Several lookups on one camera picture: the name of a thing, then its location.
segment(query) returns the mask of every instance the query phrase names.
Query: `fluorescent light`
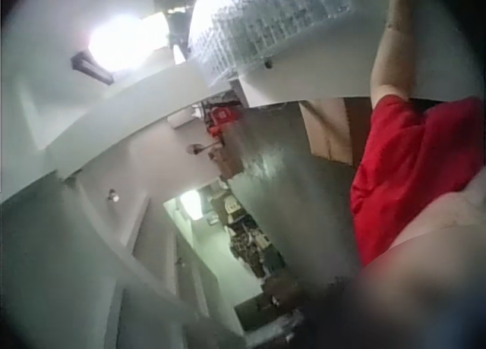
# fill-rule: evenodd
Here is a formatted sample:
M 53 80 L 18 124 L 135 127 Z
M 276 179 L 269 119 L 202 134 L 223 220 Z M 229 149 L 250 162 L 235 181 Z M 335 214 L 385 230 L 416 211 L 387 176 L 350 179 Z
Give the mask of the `fluorescent light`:
M 168 35 L 162 13 L 143 20 L 121 15 L 94 31 L 89 50 L 101 67 L 116 72 L 142 65 L 153 51 L 169 44 Z
M 181 64 L 186 61 L 184 54 L 181 51 L 181 47 L 179 47 L 177 44 L 174 46 L 174 62 L 175 64 Z
M 196 190 L 184 193 L 181 196 L 181 203 L 192 220 L 203 218 L 203 207 L 200 202 L 199 193 Z

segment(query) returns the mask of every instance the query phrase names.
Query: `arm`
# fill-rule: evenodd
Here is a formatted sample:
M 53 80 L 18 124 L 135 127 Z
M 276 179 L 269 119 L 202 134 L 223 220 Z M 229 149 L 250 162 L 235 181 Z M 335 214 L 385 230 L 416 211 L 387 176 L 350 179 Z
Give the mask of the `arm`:
M 408 99 L 415 84 L 415 38 L 410 0 L 390 0 L 387 28 L 371 74 L 373 108 L 386 95 Z

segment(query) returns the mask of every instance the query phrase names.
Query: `gray floor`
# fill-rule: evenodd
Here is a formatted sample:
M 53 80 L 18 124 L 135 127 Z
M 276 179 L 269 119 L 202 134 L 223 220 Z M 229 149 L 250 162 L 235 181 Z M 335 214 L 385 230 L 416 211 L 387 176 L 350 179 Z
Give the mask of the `gray floor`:
M 349 211 L 354 169 L 311 155 L 296 104 L 245 110 L 225 134 L 245 172 L 233 193 L 309 287 L 352 276 L 358 255 Z

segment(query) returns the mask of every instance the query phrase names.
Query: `light fixture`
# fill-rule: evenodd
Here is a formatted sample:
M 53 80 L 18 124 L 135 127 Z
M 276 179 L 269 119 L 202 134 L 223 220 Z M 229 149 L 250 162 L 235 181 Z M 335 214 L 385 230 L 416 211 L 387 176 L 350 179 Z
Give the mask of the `light fixture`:
M 169 44 L 169 25 L 163 13 L 141 20 L 121 15 L 96 29 L 89 50 L 109 72 L 136 68 L 156 49 Z
M 189 214 L 192 220 L 203 218 L 203 207 L 199 193 L 196 190 L 184 193 L 180 199 L 185 211 Z
M 71 58 L 73 70 L 80 71 L 88 76 L 101 81 L 107 85 L 115 82 L 113 75 L 104 68 L 100 67 L 88 51 L 78 52 Z
M 116 193 L 115 190 L 111 189 L 108 192 L 108 200 L 113 201 L 114 203 L 117 203 L 120 200 L 120 196 Z
M 182 53 L 181 47 L 179 47 L 177 44 L 174 46 L 173 50 L 174 52 L 174 62 L 175 64 L 181 64 L 186 62 L 184 53 Z

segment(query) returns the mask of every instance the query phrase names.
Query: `red object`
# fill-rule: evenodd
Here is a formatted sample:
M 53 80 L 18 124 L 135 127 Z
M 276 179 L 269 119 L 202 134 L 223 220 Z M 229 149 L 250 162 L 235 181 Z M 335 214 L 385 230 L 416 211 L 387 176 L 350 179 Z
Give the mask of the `red object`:
M 211 119 L 216 126 L 232 123 L 237 121 L 239 113 L 235 108 L 230 107 L 216 107 L 210 111 Z
M 429 203 L 463 190 L 484 166 L 484 105 L 469 98 L 426 113 L 385 96 L 352 185 L 351 203 L 364 266 L 384 253 Z

